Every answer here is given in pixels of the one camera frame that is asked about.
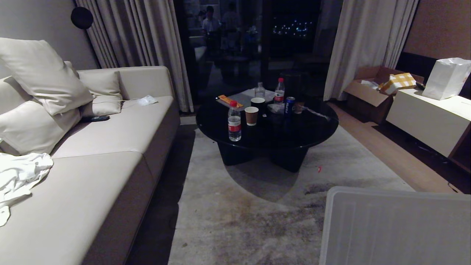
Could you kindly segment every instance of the plastic container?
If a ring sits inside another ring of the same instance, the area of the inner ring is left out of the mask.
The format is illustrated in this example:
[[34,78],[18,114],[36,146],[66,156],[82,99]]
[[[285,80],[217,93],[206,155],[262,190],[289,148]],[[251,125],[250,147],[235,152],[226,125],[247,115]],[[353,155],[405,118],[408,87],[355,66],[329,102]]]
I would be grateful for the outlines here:
[[265,88],[262,82],[259,82],[258,86],[255,88],[255,98],[265,98]]
[[227,123],[229,129],[229,140],[239,141],[242,137],[242,125],[240,111],[237,110],[237,101],[230,103],[229,112],[227,114]]
[[471,196],[334,187],[320,265],[469,265]]
[[284,79],[278,78],[278,86],[275,88],[275,98],[273,99],[275,104],[283,103],[284,101]]

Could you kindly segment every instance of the wall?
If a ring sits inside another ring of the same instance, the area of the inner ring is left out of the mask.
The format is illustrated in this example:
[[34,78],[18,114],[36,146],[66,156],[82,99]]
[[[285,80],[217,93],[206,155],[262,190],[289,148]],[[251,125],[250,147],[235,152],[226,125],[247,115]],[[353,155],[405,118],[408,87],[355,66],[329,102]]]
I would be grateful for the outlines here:
[[421,0],[403,51],[471,59],[471,1]]
[[[77,70],[97,68],[85,32],[70,21],[72,0],[1,0],[0,37],[46,40]],[[0,65],[0,78],[10,75]]]

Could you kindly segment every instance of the blue can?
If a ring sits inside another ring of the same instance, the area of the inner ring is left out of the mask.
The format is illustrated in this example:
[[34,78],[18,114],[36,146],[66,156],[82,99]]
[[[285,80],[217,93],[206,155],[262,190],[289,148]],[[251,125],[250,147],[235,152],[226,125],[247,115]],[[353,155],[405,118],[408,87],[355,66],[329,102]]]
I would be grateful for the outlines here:
[[293,113],[294,101],[296,99],[294,97],[287,97],[286,103],[284,104],[284,116],[289,117]]

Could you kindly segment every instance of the beige curtain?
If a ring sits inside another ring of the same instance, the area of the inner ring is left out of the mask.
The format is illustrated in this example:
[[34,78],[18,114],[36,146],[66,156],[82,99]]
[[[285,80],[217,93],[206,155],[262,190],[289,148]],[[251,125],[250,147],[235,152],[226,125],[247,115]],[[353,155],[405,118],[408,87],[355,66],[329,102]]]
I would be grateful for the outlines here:
[[324,100],[344,100],[359,67],[396,67],[418,1],[344,0]]
[[102,68],[166,66],[180,110],[193,112],[173,0],[77,0],[90,10],[87,30]]

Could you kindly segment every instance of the paper bag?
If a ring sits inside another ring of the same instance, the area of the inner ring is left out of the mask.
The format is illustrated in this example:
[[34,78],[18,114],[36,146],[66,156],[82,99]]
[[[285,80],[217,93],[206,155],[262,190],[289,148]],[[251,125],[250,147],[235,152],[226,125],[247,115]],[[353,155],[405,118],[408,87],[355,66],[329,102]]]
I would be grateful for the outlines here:
[[440,59],[435,62],[422,95],[431,99],[447,99],[458,95],[471,73],[471,60]]

